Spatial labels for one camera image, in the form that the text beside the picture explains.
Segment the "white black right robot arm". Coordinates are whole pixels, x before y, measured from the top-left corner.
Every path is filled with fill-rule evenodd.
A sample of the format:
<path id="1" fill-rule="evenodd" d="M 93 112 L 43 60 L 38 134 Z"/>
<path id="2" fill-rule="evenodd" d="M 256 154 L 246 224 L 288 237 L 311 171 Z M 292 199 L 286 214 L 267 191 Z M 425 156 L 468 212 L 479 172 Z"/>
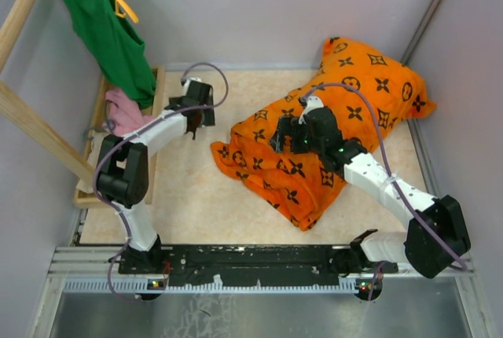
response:
<path id="1" fill-rule="evenodd" d="M 351 252 L 362 272 L 377 263 L 408 263 L 426 278 L 465 270 L 471 242 L 459 202 L 435 197 L 393 173 L 359 141 L 345 138 L 333 111 L 310 103 L 299 116 L 281 116 L 273 133 L 241 125 L 229 142 L 214 142 L 217 168 L 243 182 L 286 217 L 311 229 L 345 185 L 374 198 L 402 231 L 366 234 Z"/>

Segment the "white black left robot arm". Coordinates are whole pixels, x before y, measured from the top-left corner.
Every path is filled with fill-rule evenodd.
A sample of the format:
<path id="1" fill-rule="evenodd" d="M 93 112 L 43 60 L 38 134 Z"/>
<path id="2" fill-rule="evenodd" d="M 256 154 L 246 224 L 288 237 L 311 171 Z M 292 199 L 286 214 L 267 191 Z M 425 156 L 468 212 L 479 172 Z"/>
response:
<path id="1" fill-rule="evenodd" d="M 158 239 L 148 217 L 149 161 L 175 138 L 215 125 L 213 87 L 197 78 L 185 81 L 180 97 L 152 121 L 120 137 L 107 135 L 101 143 L 95 175 L 98 195 L 108 200 L 123 219 L 127 247 L 137 251 L 135 262 L 152 273 L 163 265 L 163 253 L 154 248 Z"/>

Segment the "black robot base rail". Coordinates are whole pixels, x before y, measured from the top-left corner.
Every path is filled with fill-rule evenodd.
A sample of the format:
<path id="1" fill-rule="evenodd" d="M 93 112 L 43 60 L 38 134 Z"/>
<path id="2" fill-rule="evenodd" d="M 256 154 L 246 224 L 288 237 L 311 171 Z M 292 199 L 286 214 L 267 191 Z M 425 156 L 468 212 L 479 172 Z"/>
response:
<path id="1" fill-rule="evenodd" d="M 371 274 L 376 262 L 356 246 L 174 244 L 152 254 L 126 250 L 120 274 L 166 276 L 169 285 L 209 285 L 220 276 L 226 287 L 338 285 L 351 274 Z"/>

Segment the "orange patterned pillowcase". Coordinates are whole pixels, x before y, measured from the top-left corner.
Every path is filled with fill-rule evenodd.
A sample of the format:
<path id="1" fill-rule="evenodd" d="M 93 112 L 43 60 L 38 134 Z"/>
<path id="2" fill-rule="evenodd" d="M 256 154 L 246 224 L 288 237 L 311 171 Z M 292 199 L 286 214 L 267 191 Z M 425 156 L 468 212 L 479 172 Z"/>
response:
<path id="1" fill-rule="evenodd" d="M 321 99 L 324 109 L 332 112 L 329 123 L 313 130 L 300 125 L 299 143 L 307 153 L 291 150 L 292 137 L 276 152 L 270 141 L 278 121 L 297 120 L 303 112 L 299 100 L 305 95 Z M 223 174 L 242 181 L 306 231 L 345 186 L 317 155 L 322 139 L 327 140 L 327 149 L 340 149 L 342 139 L 372 152 L 399 123 L 425 118 L 435 108 L 425 81 L 415 71 L 363 42 L 331 37 L 324 42 L 311 81 L 234 125 L 229 142 L 212 143 L 211 152 Z"/>

